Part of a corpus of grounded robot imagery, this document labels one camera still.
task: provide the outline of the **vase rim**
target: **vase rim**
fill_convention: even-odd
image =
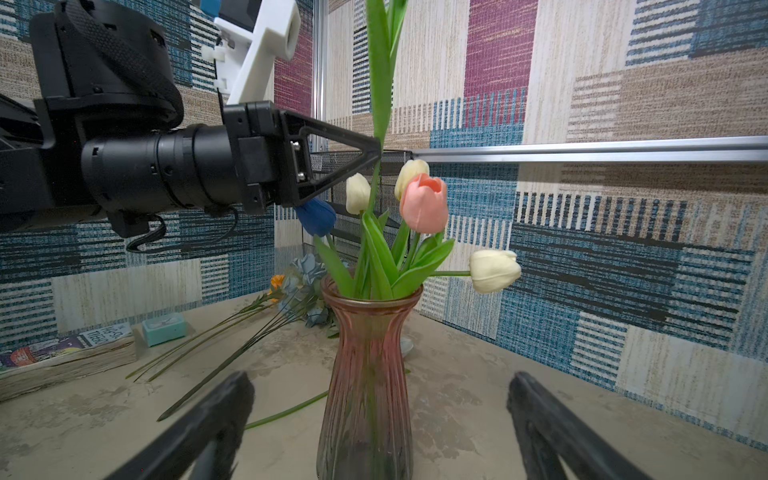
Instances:
[[[408,306],[416,304],[424,291],[424,285],[419,285],[419,288],[408,296],[398,298],[395,300],[358,300],[349,298],[339,293],[339,289],[336,287],[336,282],[330,274],[326,274],[323,277],[321,283],[323,288],[323,295],[327,300],[333,299],[334,302],[341,303],[346,306],[360,307],[360,308],[373,308],[373,309],[387,309],[396,308],[399,306]]]

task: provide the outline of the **book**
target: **book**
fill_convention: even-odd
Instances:
[[[0,352],[0,401],[135,360],[133,330],[128,323]]]

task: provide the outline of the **white plastic bracket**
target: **white plastic bracket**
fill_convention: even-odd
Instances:
[[[294,0],[263,0],[253,31],[216,17],[222,45],[203,47],[205,60],[216,62],[214,85],[228,94],[228,105],[261,101],[275,58],[293,58],[301,17]]]

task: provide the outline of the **beige tabletop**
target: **beige tabletop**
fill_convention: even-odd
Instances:
[[[247,303],[241,297],[186,314],[200,331]],[[152,383],[125,375],[139,361],[0,403],[0,478],[102,478],[180,416],[155,419],[266,321],[243,322]],[[415,480],[525,478],[505,409],[514,372],[531,373],[599,435],[652,478],[768,478],[768,454],[412,314],[405,334]],[[290,325],[242,355],[191,406],[234,370],[256,388],[250,420],[280,412],[328,388],[338,340]],[[245,431],[234,478],[316,478],[325,399]]]

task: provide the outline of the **teal box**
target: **teal box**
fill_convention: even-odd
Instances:
[[[155,346],[187,335],[187,321],[181,313],[158,316],[141,322],[144,340],[147,345]]]

